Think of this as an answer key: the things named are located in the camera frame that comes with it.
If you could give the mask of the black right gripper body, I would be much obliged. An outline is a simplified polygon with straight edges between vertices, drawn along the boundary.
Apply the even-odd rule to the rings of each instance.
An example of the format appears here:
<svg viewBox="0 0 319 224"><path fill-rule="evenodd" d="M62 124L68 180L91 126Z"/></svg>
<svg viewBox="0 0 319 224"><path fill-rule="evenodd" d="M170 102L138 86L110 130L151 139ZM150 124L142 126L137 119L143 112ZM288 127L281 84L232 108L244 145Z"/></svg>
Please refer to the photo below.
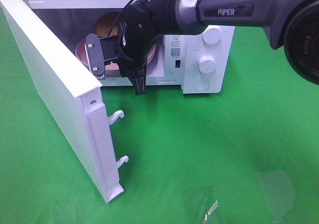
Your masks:
<svg viewBox="0 0 319 224"><path fill-rule="evenodd" d="M133 63L120 68L122 77L128 76L125 71L148 64L149 52L160 37L152 17L153 13L149 7L128 7L123 12L121 18L126 24L126 29L122 38L122 47Z"/></svg>

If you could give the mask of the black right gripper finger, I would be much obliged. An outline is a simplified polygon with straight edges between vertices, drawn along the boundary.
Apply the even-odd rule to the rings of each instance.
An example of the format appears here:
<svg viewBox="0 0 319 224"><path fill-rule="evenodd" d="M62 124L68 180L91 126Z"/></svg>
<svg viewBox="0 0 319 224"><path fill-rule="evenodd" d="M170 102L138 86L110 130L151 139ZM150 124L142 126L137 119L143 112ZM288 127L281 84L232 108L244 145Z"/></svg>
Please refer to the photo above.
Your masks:
<svg viewBox="0 0 319 224"><path fill-rule="evenodd" d="M147 92L147 66L130 70L127 77L135 88L136 95L142 95Z"/></svg>

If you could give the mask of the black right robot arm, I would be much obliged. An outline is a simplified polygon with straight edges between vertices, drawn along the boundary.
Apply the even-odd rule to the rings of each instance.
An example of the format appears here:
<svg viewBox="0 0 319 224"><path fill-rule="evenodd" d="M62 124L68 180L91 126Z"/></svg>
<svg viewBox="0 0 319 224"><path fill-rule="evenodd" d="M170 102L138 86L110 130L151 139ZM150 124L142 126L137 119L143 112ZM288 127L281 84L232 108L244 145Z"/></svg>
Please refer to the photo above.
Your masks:
<svg viewBox="0 0 319 224"><path fill-rule="evenodd" d="M161 35L198 35L209 25L263 28L291 67L319 82L319 0L137 0L123 9L119 62L137 94L146 92L147 55Z"/></svg>

